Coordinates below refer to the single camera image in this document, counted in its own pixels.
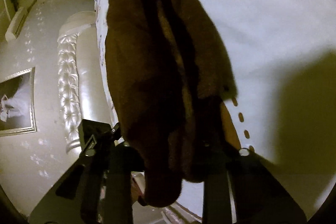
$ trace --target framed picture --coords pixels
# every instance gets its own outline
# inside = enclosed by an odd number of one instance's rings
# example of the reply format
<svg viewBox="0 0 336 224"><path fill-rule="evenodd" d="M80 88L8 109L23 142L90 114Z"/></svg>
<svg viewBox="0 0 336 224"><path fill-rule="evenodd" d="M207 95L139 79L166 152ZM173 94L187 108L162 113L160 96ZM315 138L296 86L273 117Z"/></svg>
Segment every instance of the framed picture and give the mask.
<svg viewBox="0 0 336 224"><path fill-rule="evenodd" d="M26 69L0 83L0 137L36 131L34 72Z"/></svg>

